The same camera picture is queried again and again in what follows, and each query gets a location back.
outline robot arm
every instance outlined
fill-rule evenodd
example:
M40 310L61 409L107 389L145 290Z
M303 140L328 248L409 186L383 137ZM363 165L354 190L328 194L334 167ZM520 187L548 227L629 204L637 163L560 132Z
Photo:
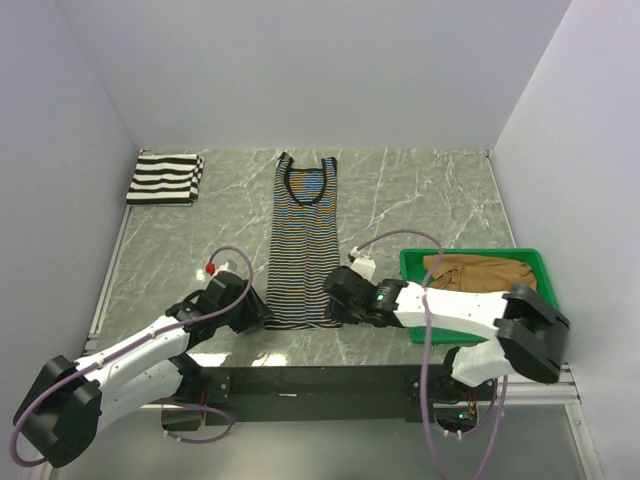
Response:
M143 405L160 398L177 401L199 398L208 392L201 367L185 352L211 338L223 326L236 333L264 321L268 308L251 290L226 314L192 323L161 335L159 329L218 311L233 303L246 287L235 273L235 265L224 264L205 290L198 290L170 307L144 330L102 352L70 362L63 356L45 364L18 409L14 424L26 408L61 379L94 363L98 370L87 373L53 394L32 413L21 433L55 468L67 465L91 444L106 426ZM151 334L152 339L111 362L102 359L131 346Z
M374 285L374 270L373 260L361 256L327 277L323 288L334 316L343 323L423 327L422 286L395 279ZM570 322L528 286L483 294L427 288L426 295L434 328L487 340L450 350L448 377L466 387L514 372L540 383L558 381Z

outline white wall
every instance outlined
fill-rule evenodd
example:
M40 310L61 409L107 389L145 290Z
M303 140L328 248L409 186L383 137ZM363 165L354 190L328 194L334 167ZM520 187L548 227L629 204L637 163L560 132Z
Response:
M570 0L57 0L143 147L492 148Z
M495 149L520 245L573 320L569 354L610 480L640 477L640 2L574 0Z
M42 364L81 351L134 148L51 0L0 2L0 478Z

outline striped shirt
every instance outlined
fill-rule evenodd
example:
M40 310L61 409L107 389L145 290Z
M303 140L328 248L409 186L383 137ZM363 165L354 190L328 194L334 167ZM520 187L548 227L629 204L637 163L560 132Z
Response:
M197 155L140 155L127 192L129 205L191 205L204 161Z
M294 169L283 153L276 168L269 251L268 330L336 328L328 315L322 284L340 264L336 208L338 161L323 158L322 168Z

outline tan fabric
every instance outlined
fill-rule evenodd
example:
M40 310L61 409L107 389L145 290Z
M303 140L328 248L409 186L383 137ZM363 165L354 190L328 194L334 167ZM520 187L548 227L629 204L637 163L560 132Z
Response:
M429 270L437 256L423 258ZM509 291L514 284L529 285L536 290L538 282L526 263L508 258L483 255L445 254L433 273L433 288L457 292L489 293Z

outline gray marble table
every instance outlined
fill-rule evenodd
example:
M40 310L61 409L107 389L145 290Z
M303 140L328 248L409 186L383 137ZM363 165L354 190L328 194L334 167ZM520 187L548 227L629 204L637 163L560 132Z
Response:
M192 207L131 209L109 294L100 313L98 349L146 327L171 304L202 288L210 252L243 249L255 288L266 292L273 175L280 150L206 150L200 198ZM483 150L291 149L296 167L338 158L338 235L343 259L355 245L396 228L417 228L445 247L513 247L507 218ZM399 278L403 248L430 248L395 236L373 247L376 278ZM206 366L343 366L420 363L422 346L394 328L339 330L221 329L192 350ZM449 346L434 347L441 361Z

